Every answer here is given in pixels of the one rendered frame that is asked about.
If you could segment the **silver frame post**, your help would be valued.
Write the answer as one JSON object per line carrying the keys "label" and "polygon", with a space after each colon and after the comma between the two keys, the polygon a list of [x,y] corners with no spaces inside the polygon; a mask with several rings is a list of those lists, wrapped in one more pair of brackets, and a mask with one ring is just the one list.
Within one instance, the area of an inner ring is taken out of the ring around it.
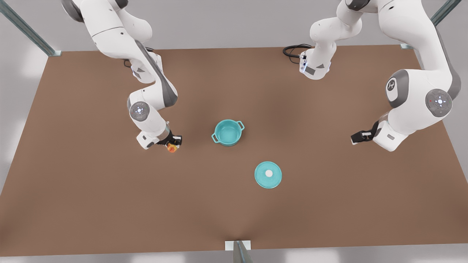
{"label": "silver frame post", "polygon": [[445,3],[431,17],[434,27],[442,22],[463,0],[445,0]]}
{"label": "silver frame post", "polygon": [[249,254],[251,241],[225,241],[224,249],[233,252],[233,263],[253,263]]}
{"label": "silver frame post", "polygon": [[15,27],[18,28],[29,40],[31,40],[40,50],[49,57],[58,57],[62,55],[62,51],[54,50],[40,35],[33,30],[22,17],[13,10],[5,0],[0,0],[0,13],[5,16]]}

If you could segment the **teal lid with white knob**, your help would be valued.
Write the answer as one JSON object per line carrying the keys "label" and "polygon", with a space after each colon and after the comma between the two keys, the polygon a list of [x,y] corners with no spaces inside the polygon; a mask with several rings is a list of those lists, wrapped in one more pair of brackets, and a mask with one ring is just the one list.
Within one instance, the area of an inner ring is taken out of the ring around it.
{"label": "teal lid with white knob", "polygon": [[272,189],[281,183],[282,170],[276,163],[264,161],[256,166],[254,178],[261,187]]}

